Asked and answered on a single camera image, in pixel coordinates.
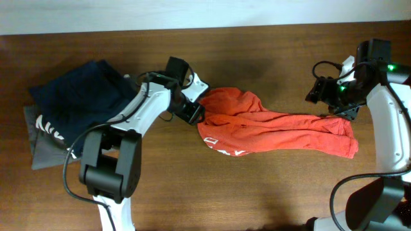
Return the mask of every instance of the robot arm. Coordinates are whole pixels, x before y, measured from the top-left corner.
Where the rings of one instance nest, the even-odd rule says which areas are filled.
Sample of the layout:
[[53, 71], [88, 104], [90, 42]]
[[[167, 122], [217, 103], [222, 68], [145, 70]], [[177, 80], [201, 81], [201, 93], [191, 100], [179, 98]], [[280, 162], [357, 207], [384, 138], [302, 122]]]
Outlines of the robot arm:
[[[411, 124], [408, 109], [403, 110], [410, 106], [411, 68], [392, 63], [390, 42], [376, 39], [359, 45], [356, 61], [353, 67], [354, 58], [350, 56], [343, 65], [335, 65], [341, 71], [338, 79], [317, 77], [306, 101], [323, 101], [332, 114], [350, 120], [367, 105], [374, 125], [378, 172], [408, 173], [380, 177], [356, 191], [337, 220], [344, 230], [411, 230], [410, 215], [396, 211], [411, 183], [407, 171], [411, 163]], [[405, 203], [411, 207], [411, 198], [407, 199]], [[320, 218], [313, 229], [341, 230], [336, 225], [331, 218]]]
[[[127, 120], [90, 132], [84, 142], [79, 179], [89, 194], [102, 195], [121, 203], [137, 187], [141, 168], [141, 139], [162, 112], [169, 111], [188, 124], [204, 118], [196, 100], [209, 88], [191, 73], [183, 86], [188, 64], [170, 57], [163, 72], [148, 73], [138, 95], [109, 122]], [[119, 157], [101, 154], [101, 149], [119, 147]]]

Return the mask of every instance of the wooden table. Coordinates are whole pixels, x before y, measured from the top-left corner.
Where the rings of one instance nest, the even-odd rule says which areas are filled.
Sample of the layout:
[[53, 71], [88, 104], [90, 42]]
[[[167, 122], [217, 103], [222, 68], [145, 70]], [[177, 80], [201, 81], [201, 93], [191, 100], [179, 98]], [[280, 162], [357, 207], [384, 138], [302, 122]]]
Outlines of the wooden table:
[[[407, 21], [0, 37], [0, 229], [101, 230], [97, 206], [64, 191], [62, 166], [31, 170], [22, 112], [33, 103], [29, 87], [89, 60], [106, 59], [120, 73], [137, 74], [164, 69], [176, 56], [212, 87], [252, 91], [273, 111], [320, 115], [325, 104], [304, 101], [315, 62], [342, 62], [360, 42], [376, 37], [392, 41], [393, 61], [411, 65], [410, 31]], [[352, 160], [308, 150], [235, 158], [208, 148], [195, 126], [157, 119], [143, 140], [141, 179], [132, 196], [136, 228], [245, 230], [329, 216], [333, 186], [375, 167], [368, 108], [352, 125], [360, 143]], [[86, 195], [79, 164], [68, 171], [70, 187]], [[336, 210], [365, 182], [343, 186]]]

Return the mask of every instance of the black cable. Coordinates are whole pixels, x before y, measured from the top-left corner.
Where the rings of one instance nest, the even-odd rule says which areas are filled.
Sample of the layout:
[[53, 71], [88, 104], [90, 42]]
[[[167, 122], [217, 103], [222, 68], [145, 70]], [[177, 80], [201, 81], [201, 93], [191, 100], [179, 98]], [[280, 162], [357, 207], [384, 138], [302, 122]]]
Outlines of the black cable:
[[192, 79], [192, 81], [191, 81], [191, 83], [190, 83], [189, 85], [182, 86], [181, 89], [187, 89], [187, 88], [189, 88], [189, 87], [191, 86], [191, 84], [193, 84], [193, 82], [194, 82], [194, 70], [193, 70], [193, 68], [192, 68], [190, 65], [188, 65], [188, 69], [190, 70], [191, 75], [193, 76], [193, 79]]
[[[313, 68], [313, 75], [316, 78], [319, 78], [318, 76], [315, 75], [315, 67], [321, 63], [331, 63], [332, 62], [328, 62], [328, 61], [321, 61], [317, 64], [314, 65]], [[394, 89], [392, 89], [392, 87], [390, 86], [388, 79], [387, 78], [383, 78], [383, 76], [381, 75], [381, 73], [379, 72], [379, 70], [376, 70], [371, 64], [369, 63], [359, 63], [358, 65], [356, 65], [355, 67], [353, 67], [347, 74], [337, 78], [337, 79], [330, 79], [331, 81], [336, 81], [339, 80], [341, 78], [345, 78], [347, 77], [349, 74], [351, 74], [353, 71], [355, 71], [358, 67], [361, 66], [369, 66], [372, 68], [373, 71], [377, 71], [377, 75], [380, 78], [380, 82], [381, 85], [384, 85], [388, 88], [389, 92], [392, 94], [392, 96], [394, 97], [394, 99], [396, 100], [397, 104], [399, 105], [399, 107], [402, 110], [402, 113], [404, 113], [404, 117], [405, 120], [407, 121], [408, 124], [408, 129], [411, 131], [411, 117], [410, 114], [408, 113], [408, 109], [404, 106], [403, 102], [401, 101], [401, 99], [398, 97], [398, 95], [395, 93]], [[354, 176], [348, 176], [347, 178], [339, 181], [339, 183], [337, 183], [332, 192], [331, 192], [331, 196], [329, 198], [329, 210], [331, 213], [331, 218], [333, 219], [335, 225], [337, 226], [337, 228], [340, 231], [345, 231], [342, 227], [341, 224], [338, 222], [337, 217], [335, 216], [335, 211], [334, 211], [334, 198], [335, 198], [335, 194], [337, 193], [337, 190], [341, 187], [341, 185], [344, 185], [345, 183], [351, 181], [351, 180], [356, 180], [356, 179], [361, 179], [361, 178], [374, 178], [374, 177], [399, 177], [405, 174], [411, 173], [411, 167], [408, 166], [408, 168], [406, 170], [402, 170], [402, 171], [398, 171], [398, 172], [392, 172], [392, 173], [366, 173], [366, 174], [359, 174], [359, 175], [354, 175]]]
[[337, 81], [337, 80], [341, 80], [342, 78], [345, 78], [345, 77], [349, 76], [351, 73], [353, 73], [354, 71], [356, 71], [356, 70], [357, 70], [358, 68], [360, 68], [360, 67], [363, 67], [363, 66], [366, 66], [366, 65], [367, 65], [367, 66], [370, 66], [370, 64], [368, 64], [368, 63], [359, 63], [358, 65], [356, 65], [355, 67], [353, 67], [349, 72], [345, 73], [343, 76], [340, 76], [339, 78], [326, 79], [326, 78], [318, 77], [318, 76], [315, 74], [315, 68], [317, 68], [317, 66], [320, 65], [320, 64], [333, 65], [335, 68], [337, 68], [337, 69], [340, 70], [340, 71], [341, 71], [342, 65], [341, 65], [341, 64], [336, 64], [336, 63], [333, 63], [333, 62], [330, 62], [330, 61], [320, 61], [320, 62], [317, 62], [317, 63], [314, 65], [313, 70], [312, 70], [313, 76], [314, 76], [314, 78], [316, 78], [316, 79], [318, 79], [318, 80], [321, 79], [321, 80], [324, 80], [324, 81]]
[[81, 200], [81, 201], [84, 201], [84, 202], [89, 202], [89, 203], [93, 203], [93, 204], [97, 204], [97, 205], [103, 206], [104, 209], [105, 209], [106, 212], [107, 212], [107, 215], [109, 216], [110, 223], [111, 223], [111, 226], [112, 226], [112, 228], [113, 228], [113, 231], [116, 231], [116, 226], [114, 225], [114, 221], [113, 221], [113, 218], [112, 218], [112, 216], [111, 216], [109, 206], [108, 206], [106, 203], [103, 203], [103, 202], [100, 202], [100, 201], [91, 200], [91, 199], [88, 199], [88, 198], [84, 198], [84, 197], [82, 197], [82, 196], [79, 196], [79, 195], [73, 193], [73, 192], [69, 189], [69, 186], [68, 186], [68, 184], [67, 184], [67, 165], [68, 165], [68, 163], [69, 163], [70, 156], [71, 156], [71, 152], [73, 151], [73, 148], [74, 148], [75, 144], [76, 144], [81, 138], [83, 138], [83, 137], [86, 136], [88, 133], [90, 133], [91, 131], [93, 131], [93, 130], [95, 130], [95, 129], [97, 129], [97, 128], [103, 128], [103, 127], [106, 127], [106, 126], [110, 126], [110, 125], [112, 125], [112, 124], [122, 123], [122, 122], [126, 121], [127, 119], [130, 119], [130, 118], [135, 114], [135, 112], [137, 112], [137, 111], [140, 109], [141, 105], [143, 105], [143, 103], [144, 103], [144, 102], [146, 101], [146, 99], [149, 97], [149, 95], [148, 95], [149, 90], [150, 90], [150, 82], [148, 81], [148, 82], [147, 82], [147, 90], [146, 90], [146, 92], [145, 92], [145, 94], [144, 94], [143, 100], [141, 100], [141, 102], [140, 102], [140, 103], [138, 104], [138, 106], [133, 110], [133, 112], [131, 112], [131, 113], [128, 114], [127, 116], [124, 116], [122, 119], [120, 119], [120, 120], [118, 120], [118, 121], [113, 121], [113, 122], [107, 122], [107, 123], [98, 124], [98, 125], [96, 125], [96, 126], [93, 126], [93, 127], [89, 128], [89, 129], [87, 129], [87, 130], [84, 131], [83, 133], [81, 133], [81, 134], [74, 140], [74, 142], [72, 143], [72, 145], [70, 146], [70, 148], [69, 148], [69, 150], [68, 150], [68, 152], [67, 152], [67, 155], [66, 155], [66, 159], [64, 160], [64, 165], [63, 165], [63, 184], [64, 184], [64, 189], [67, 191], [67, 193], [68, 193], [70, 196], [72, 196], [73, 198], [75, 198], [75, 199], [77, 199], [77, 200]]

